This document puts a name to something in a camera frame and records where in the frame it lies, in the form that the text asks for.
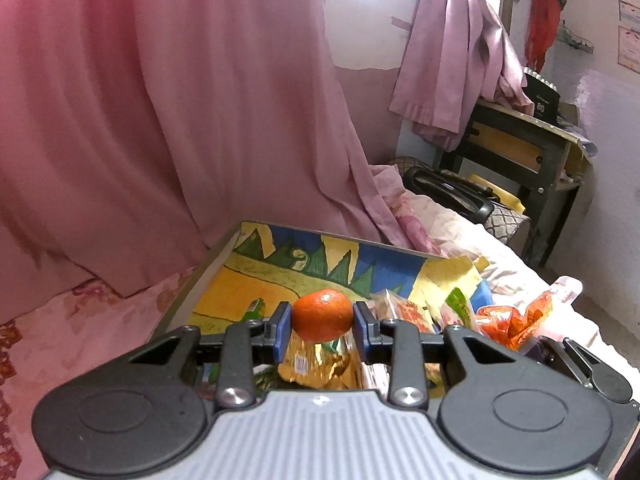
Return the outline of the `orange tangerine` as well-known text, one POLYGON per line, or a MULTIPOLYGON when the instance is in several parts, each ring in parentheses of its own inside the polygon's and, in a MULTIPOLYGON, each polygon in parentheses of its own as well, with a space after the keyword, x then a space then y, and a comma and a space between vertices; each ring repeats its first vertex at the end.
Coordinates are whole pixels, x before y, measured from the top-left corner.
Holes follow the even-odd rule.
POLYGON ((298 298, 292 305, 292 327, 304 341, 322 344, 352 328, 352 302, 342 292, 322 289, 298 298))

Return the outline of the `pale pink snack bag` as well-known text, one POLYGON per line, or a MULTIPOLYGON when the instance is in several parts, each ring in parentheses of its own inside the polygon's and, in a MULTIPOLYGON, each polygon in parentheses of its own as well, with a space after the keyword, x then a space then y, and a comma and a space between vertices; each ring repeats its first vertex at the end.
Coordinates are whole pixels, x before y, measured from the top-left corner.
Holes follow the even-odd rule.
POLYGON ((389 289, 372 294, 371 301, 372 312, 379 320, 393 318, 412 323, 420 333, 436 333, 431 315, 427 311, 389 289))

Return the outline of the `green snack stick pack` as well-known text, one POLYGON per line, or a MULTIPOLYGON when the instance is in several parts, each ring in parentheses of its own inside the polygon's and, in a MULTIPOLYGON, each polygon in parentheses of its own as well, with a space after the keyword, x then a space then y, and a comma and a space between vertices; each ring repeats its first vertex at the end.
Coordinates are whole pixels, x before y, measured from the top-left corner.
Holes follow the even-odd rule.
POLYGON ((246 309, 242 321, 261 321, 265 317, 265 301, 262 298, 253 300, 246 309))

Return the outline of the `yellow brown snack bag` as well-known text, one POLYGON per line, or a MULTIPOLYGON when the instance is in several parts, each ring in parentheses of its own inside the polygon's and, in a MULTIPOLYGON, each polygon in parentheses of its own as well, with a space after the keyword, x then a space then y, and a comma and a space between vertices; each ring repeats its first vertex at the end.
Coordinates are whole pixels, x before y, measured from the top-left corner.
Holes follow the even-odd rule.
POLYGON ((292 333, 278 373, 285 382, 311 389, 360 389, 360 357, 351 332, 312 344, 292 333))

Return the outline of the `grey box colourful corn lining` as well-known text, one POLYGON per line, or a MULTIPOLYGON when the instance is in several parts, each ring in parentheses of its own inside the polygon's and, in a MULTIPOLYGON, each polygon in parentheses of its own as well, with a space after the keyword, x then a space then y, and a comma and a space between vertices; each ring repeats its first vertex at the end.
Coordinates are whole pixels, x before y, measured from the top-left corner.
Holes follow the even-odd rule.
POLYGON ((420 307, 439 307, 454 289, 472 296, 487 263, 288 226, 245 221, 213 247, 158 322, 161 335, 189 323, 220 333, 262 298, 265 316, 282 301, 321 289, 352 301, 389 289, 420 307))

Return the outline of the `orange red snack bag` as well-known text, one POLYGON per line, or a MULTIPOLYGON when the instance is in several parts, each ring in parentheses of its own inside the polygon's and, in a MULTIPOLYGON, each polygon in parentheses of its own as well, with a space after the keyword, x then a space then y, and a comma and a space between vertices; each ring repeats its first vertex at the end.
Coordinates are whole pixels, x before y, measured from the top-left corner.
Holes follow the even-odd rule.
POLYGON ((551 292, 544 292, 523 313, 514 307, 487 306, 478 309, 475 321, 486 337, 518 351, 541 328, 552 309, 551 292))

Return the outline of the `pink floral bed sheet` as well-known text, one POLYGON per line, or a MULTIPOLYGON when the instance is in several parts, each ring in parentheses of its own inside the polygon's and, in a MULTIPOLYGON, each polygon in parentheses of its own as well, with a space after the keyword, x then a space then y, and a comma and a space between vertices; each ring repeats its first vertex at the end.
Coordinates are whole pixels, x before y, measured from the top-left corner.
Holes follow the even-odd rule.
MULTIPOLYGON (((548 289, 512 249, 429 198, 406 191, 395 167, 378 165, 371 172, 394 214, 408 214, 448 255, 488 260, 480 275, 499 304, 523 309, 548 289)), ((192 272, 178 272, 129 298, 91 280, 2 325, 2 478, 39 479, 46 473, 30 431, 37 402, 63 382, 147 341, 192 272)))

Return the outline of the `dark wooden side table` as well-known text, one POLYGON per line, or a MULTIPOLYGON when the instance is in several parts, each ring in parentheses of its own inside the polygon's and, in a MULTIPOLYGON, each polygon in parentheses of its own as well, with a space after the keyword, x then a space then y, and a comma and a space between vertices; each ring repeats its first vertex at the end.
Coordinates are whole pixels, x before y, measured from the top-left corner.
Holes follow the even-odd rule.
POLYGON ((458 147, 437 166, 459 171, 470 160, 518 185, 529 216, 524 260, 548 263, 592 164, 573 133, 518 110, 479 100, 458 147))

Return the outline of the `pink curtain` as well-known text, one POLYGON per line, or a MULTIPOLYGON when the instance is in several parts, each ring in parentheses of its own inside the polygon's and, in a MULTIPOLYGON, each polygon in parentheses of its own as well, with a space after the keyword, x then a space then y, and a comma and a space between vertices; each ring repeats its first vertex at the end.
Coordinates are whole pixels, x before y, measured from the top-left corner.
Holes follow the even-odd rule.
POLYGON ((130 296, 243 220, 399 247, 326 0, 1 0, 1 316, 130 296))

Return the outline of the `black box on table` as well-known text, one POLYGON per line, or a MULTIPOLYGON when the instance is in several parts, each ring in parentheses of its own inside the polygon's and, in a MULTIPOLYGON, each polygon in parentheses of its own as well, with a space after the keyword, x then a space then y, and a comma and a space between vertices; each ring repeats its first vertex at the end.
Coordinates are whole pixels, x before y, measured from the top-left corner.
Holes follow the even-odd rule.
POLYGON ((524 68, 524 74, 526 77, 524 92, 534 103, 534 117, 550 125, 556 125, 560 106, 558 88, 528 67, 524 68))

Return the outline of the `mauve hanging cloth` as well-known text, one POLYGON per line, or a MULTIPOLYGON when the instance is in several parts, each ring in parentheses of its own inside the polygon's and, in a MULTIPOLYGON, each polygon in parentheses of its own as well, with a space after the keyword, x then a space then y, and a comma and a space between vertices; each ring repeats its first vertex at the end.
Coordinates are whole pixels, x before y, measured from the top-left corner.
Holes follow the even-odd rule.
POLYGON ((480 99, 533 114, 525 86, 518 55, 487 0, 420 0, 390 111, 451 152, 480 99))

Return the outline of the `red hanging garment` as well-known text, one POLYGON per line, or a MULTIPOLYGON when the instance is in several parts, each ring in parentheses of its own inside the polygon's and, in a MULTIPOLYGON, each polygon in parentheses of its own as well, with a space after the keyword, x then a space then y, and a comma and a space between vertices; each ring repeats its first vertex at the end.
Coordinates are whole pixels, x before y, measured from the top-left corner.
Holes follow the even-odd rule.
POLYGON ((524 48, 526 66, 530 70, 542 71, 546 54, 555 42, 565 6, 566 0, 532 0, 524 48))

